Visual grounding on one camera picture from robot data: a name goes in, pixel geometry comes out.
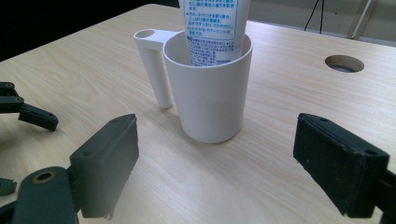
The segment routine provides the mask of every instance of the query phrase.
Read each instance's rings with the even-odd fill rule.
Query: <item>wooden table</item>
[[[109,120],[135,113],[140,157],[115,215],[80,223],[378,223],[342,217],[292,157],[297,117],[330,119],[387,151],[396,172],[396,49],[249,21],[254,42],[244,125],[202,144],[183,133],[175,106],[161,110],[135,32],[183,29],[177,8],[147,5],[0,63],[30,105],[54,113],[51,133],[0,116],[0,176],[18,183],[69,156]],[[332,70],[331,55],[361,60]],[[0,205],[17,194],[0,198]]]

